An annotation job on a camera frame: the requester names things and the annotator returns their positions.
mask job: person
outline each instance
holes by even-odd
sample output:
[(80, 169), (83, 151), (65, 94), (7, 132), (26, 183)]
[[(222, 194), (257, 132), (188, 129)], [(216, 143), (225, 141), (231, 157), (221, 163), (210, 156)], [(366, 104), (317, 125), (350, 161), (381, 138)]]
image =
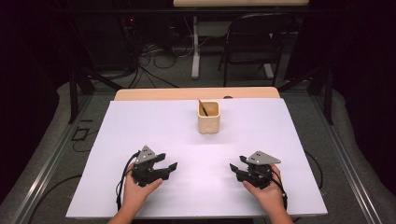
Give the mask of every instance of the person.
[[(133, 164), (128, 167), (127, 174), (132, 172), (133, 167)], [(277, 173), (277, 175), (273, 174), (273, 179), (279, 182), (279, 169), (274, 164), (271, 164), (271, 168)], [(119, 212), (109, 220), (108, 224), (130, 224), (150, 193), (157, 189), (162, 182), (162, 179), (157, 179), (145, 187), (140, 187), (136, 185), (131, 175), (126, 175), (123, 204)], [(258, 189), (247, 181), (244, 181), (243, 185), (257, 199), (273, 224), (293, 223), (283, 206), (282, 191), (274, 182), (271, 182), (265, 189)]]

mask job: pen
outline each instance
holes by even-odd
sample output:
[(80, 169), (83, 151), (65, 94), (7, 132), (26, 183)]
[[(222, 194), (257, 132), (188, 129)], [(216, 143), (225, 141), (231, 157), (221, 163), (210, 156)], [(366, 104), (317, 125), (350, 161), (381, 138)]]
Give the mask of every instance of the pen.
[(205, 115), (208, 116), (208, 115), (207, 115), (207, 112), (206, 112), (206, 110), (205, 110), (204, 104), (202, 104), (202, 102), (200, 101), (200, 99), (198, 99), (198, 101), (199, 101), (199, 105), (201, 106), (202, 110), (204, 110)]

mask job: table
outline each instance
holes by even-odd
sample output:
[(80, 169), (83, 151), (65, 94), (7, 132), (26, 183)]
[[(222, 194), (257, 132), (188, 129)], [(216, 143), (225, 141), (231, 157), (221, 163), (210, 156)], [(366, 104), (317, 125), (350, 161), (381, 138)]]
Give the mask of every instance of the table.
[[(174, 0), (174, 7), (305, 7), (309, 0)], [(200, 53), (198, 46), (198, 20), (193, 17), (194, 54), (192, 60), (191, 78), (199, 77)]]
[[(233, 99), (222, 99), (229, 95)], [(197, 98), (219, 102), (219, 133), (198, 133)], [(239, 156), (255, 150), (282, 161), (289, 214), (327, 214), (285, 102), (275, 88), (261, 87), (118, 91), (66, 216), (113, 217), (123, 166), (144, 145), (166, 153), (155, 169), (178, 166), (136, 218), (266, 216), (229, 166), (244, 169)]]

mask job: chair backrest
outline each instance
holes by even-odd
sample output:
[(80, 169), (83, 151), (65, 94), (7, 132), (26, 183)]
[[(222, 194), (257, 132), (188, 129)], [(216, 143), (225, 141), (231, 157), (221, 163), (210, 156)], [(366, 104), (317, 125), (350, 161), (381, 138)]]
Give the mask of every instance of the chair backrest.
[(253, 13), (233, 21), (228, 29), (227, 39), (233, 35), (287, 35), (294, 27), (295, 19), (286, 13)]

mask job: beige cup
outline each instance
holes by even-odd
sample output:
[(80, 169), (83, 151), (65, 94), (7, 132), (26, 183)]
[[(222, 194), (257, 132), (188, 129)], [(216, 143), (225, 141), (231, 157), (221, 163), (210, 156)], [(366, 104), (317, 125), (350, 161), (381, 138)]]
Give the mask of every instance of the beige cup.
[(220, 107), (218, 102), (198, 103), (198, 130), (200, 133), (218, 133), (220, 126)]

